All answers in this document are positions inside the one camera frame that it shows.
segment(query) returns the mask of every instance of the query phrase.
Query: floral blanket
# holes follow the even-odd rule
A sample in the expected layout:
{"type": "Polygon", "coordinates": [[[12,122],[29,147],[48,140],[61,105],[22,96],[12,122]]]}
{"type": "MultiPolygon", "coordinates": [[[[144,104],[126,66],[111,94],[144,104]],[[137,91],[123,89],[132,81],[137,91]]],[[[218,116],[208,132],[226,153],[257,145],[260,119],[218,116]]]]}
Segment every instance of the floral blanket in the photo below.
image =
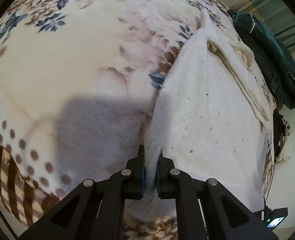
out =
{"type": "MultiPolygon", "coordinates": [[[[22,224],[137,154],[172,65],[201,27],[202,9],[231,43],[241,41],[220,0],[16,0],[8,8],[0,19],[0,203],[22,224]]],[[[256,78],[273,111],[262,75],[256,78]]],[[[265,138],[258,147],[266,194],[273,133],[257,133],[265,138]]],[[[128,221],[126,235],[173,239],[173,221],[128,221]]]]}

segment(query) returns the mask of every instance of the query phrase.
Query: white fabric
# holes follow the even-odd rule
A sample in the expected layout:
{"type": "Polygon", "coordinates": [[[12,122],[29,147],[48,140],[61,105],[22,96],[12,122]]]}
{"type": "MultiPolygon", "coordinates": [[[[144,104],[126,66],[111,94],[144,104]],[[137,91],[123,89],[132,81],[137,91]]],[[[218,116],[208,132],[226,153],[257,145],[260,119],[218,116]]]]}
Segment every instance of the white fabric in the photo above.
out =
{"type": "Polygon", "coordinates": [[[280,150],[279,156],[277,158],[277,162],[285,161],[288,159],[291,159],[292,154],[292,143],[291,143],[291,137],[293,133],[288,133],[285,136],[283,147],[280,150]]]}
{"type": "Polygon", "coordinates": [[[212,28],[205,10],[201,20],[201,29],[183,47],[156,103],[145,140],[147,190],[152,190],[145,198],[147,205],[135,206],[138,217],[154,212],[147,207],[174,210],[174,202],[155,204],[153,195],[161,149],[191,177],[215,177],[252,211],[263,207],[258,167],[264,165],[264,133],[258,131],[260,122],[266,125],[271,120],[271,111],[250,68],[243,66],[228,39],[212,28]],[[213,64],[216,56],[208,51],[208,41],[220,49],[228,70],[213,64]],[[250,104],[238,100],[244,97],[250,104]]]}

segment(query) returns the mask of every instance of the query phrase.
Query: cable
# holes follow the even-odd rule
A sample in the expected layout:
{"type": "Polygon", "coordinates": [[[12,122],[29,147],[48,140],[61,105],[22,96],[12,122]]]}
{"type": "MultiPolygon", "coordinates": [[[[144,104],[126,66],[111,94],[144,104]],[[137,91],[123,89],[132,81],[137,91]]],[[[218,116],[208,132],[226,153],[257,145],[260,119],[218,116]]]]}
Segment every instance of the cable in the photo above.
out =
{"type": "Polygon", "coordinates": [[[273,177],[274,177],[274,172],[275,172],[275,167],[274,167],[274,170],[273,170],[272,180],[271,180],[271,184],[270,184],[269,192],[268,192],[268,195],[267,195],[267,199],[264,200],[265,202],[268,200],[268,197],[269,197],[269,194],[270,194],[270,190],[271,190],[272,182],[273,182],[273,177]]]}
{"type": "Polygon", "coordinates": [[[7,220],[4,217],[1,209],[0,209],[0,217],[3,220],[4,224],[6,225],[7,229],[9,230],[9,232],[11,233],[11,235],[15,238],[15,240],[18,240],[17,234],[13,231],[13,229],[11,228],[11,226],[9,225],[9,223],[7,222],[7,220]]]}

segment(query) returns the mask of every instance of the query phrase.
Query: curtain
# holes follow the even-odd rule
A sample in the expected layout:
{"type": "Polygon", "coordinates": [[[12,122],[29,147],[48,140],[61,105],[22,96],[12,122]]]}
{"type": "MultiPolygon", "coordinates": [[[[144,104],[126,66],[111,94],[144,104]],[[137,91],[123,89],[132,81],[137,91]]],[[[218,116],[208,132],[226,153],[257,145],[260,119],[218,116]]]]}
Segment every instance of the curtain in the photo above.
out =
{"type": "Polygon", "coordinates": [[[295,49],[295,16],[282,0],[241,0],[231,9],[254,13],[276,38],[295,49]]]}

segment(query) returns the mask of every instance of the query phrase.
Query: brown floral pattern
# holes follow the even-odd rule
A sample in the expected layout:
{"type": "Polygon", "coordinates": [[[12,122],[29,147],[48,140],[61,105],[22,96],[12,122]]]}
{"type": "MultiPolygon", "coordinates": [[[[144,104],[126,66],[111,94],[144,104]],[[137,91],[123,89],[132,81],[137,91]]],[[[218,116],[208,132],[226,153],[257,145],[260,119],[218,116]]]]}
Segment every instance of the brown floral pattern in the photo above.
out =
{"type": "MultiPolygon", "coordinates": [[[[131,24],[128,31],[124,34],[124,39],[128,42],[139,40],[143,43],[143,46],[145,46],[145,44],[148,45],[149,49],[146,50],[146,54],[149,55],[149,57],[147,57],[148,60],[147,62],[140,62],[140,65],[153,64],[154,71],[149,74],[149,77],[151,78],[152,86],[159,90],[179,55],[182,46],[193,35],[193,32],[187,24],[184,24],[183,20],[169,16],[169,19],[177,26],[176,32],[174,33],[178,35],[178,39],[175,41],[175,44],[173,40],[170,41],[170,38],[158,33],[158,30],[151,30],[150,26],[147,24],[146,17],[132,13],[129,13],[129,15],[130,18],[128,19],[118,19],[124,24],[131,24]]],[[[119,52],[126,60],[133,61],[135,57],[135,55],[131,55],[122,45],[119,48],[119,52]]]]}
{"type": "Polygon", "coordinates": [[[150,223],[144,223],[137,219],[125,219],[123,221],[123,239],[166,239],[172,240],[178,235],[176,218],[162,217],[150,223]]]}
{"type": "MultiPolygon", "coordinates": [[[[12,3],[0,20],[0,41],[2,40],[0,57],[7,49],[4,43],[9,38],[11,30],[25,19],[27,20],[25,25],[39,27],[38,33],[47,30],[56,32],[59,26],[65,25],[66,15],[62,15],[60,11],[69,1],[71,0],[16,0],[12,3]]],[[[82,9],[92,2],[93,0],[87,0],[82,9]]]]}
{"type": "MultiPolygon", "coordinates": [[[[202,3],[198,2],[198,1],[191,1],[191,0],[185,0],[188,2],[189,5],[201,10],[202,8],[206,8],[207,11],[209,12],[209,15],[211,17],[212,22],[215,23],[215,25],[219,28],[224,28],[226,29],[226,27],[222,24],[222,20],[221,18],[213,13],[209,8],[207,8],[206,6],[204,6],[202,3]]],[[[222,13],[224,13],[226,16],[229,17],[227,10],[228,8],[220,1],[220,0],[202,0],[206,5],[209,6],[216,6],[222,13]]]]}
{"type": "Polygon", "coordinates": [[[271,151],[273,146],[273,132],[272,130],[268,130],[265,134],[266,142],[264,143],[264,147],[266,150],[265,154],[265,164],[264,164],[264,174],[262,177],[262,194],[267,197],[270,191],[271,183],[272,183],[272,176],[274,173],[275,163],[274,159],[272,158],[271,151]]]}
{"type": "Polygon", "coordinates": [[[267,99],[267,102],[269,104],[269,107],[271,108],[271,100],[270,100],[270,97],[269,97],[269,94],[270,94],[270,90],[268,89],[268,86],[267,84],[264,82],[263,85],[261,86],[262,87],[262,90],[263,90],[263,93],[265,95],[265,98],[267,99]]]}

